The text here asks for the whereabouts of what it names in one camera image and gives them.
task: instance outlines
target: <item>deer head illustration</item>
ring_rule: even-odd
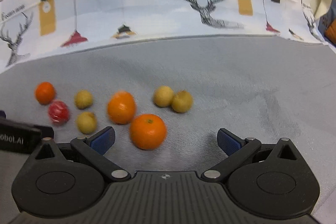
[[[321,41],[321,42],[323,42],[322,40],[321,40],[321,38],[314,32],[314,29],[315,29],[315,20],[312,18],[312,17],[310,17],[310,19],[307,17],[307,15],[305,14],[305,12],[303,12],[303,15],[304,15],[304,18],[306,19],[306,21],[307,21],[307,25],[308,25],[308,27],[309,27],[309,32],[311,33],[311,35],[313,36],[313,37],[315,37],[318,41]]]
[[[309,31],[312,34],[312,30],[315,28],[315,20],[310,17],[310,19],[307,17],[307,15],[305,14],[305,12],[303,12],[304,18],[307,20],[307,25],[309,27]]]
[[[3,34],[3,29],[5,27],[5,24],[2,25],[1,30],[0,30],[0,39],[2,41],[5,41],[8,43],[8,47],[11,49],[11,56],[10,59],[6,65],[6,67],[8,67],[9,65],[12,65],[14,63],[16,63],[19,59],[22,59],[24,57],[26,57],[27,55],[18,55],[17,54],[17,48],[18,46],[21,44],[22,42],[22,35],[28,30],[30,24],[32,23],[33,20],[33,13],[31,14],[30,18],[28,18],[26,16],[26,14],[22,13],[25,18],[26,21],[24,23],[24,25],[22,26],[21,23],[19,23],[20,26],[20,31],[18,32],[18,34],[16,35],[16,40],[15,42],[12,41],[12,38],[9,36],[8,34],[8,30],[6,31],[6,35]]]
[[[243,25],[241,24],[221,19],[213,19],[211,17],[210,14],[216,9],[215,4],[222,2],[224,0],[208,0],[208,4],[206,6],[200,6],[197,3],[197,0],[185,0],[185,1],[190,3],[191,8],[199,12],[203,24],[206,24],[214,28],[243,28]]]

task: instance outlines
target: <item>logo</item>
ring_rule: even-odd
[[[171,176],[168,175],[168,174],[164,174],[164,175],[161,176],[161,178],[163,178],[164,180],[167,180],[167,179],[170,179]]]
[[[8,136],[6,134],[0,134],[0,141],[23,144],[23,138],[18,137],[16,139],[15,136]]]

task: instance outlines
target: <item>blue gripper pad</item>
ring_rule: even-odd
[[[217,132],[217,144],[226,155],[231,156],[245,145],[245,141],[229,130],[221,128]]]
[[[116,140],[116,134],[113,127],[105,127],[98,133],[86,140],[86,144],[100,155],[104,155],[109,150]]]

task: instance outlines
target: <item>gray tablecloth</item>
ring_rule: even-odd
[[[278,37],[161,40],[18,64],[0,75],[0,108],[12,120],[50,124],[47,107],[34,99],[35,86],[50,81],[72,113],[65,126],[55,128],[55,141],[68,142],[80,135],[75,126],[80,111],[73,105],[77,90],[93,93],[91,110],[102,129],[111,125],[105,115],[110,96],[125,89],[137,101],[137,114],[157,114],[168,128],[159,149],[141,151],[130,142],[128,125],[114,126],[116,142],[105,156],[131,173],[204,171],[226,157],[216,144],[221,127],[264,143],[288,137],[320,183],[315,213],[336,188],[335,68],[328,47]],[[154,106],[151,97],[160,85],[189,90],[191,111],[177,114]],[[0,152],[0,223],[18,213],[10,189],[25,159]]]

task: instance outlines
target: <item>black device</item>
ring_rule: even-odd
[[[112,127],[70,143],[42,139],[13,182],[21,213],[11,223],[317,223],[319,184],[288,138],[262,144],[222,128],[217,143],[228,158],[200,177],[131,177],[103,156],[114,141]]]
[[[52,127],[7,120],[0,110],[0,150],[30,154],[46,137],[54,137]]]

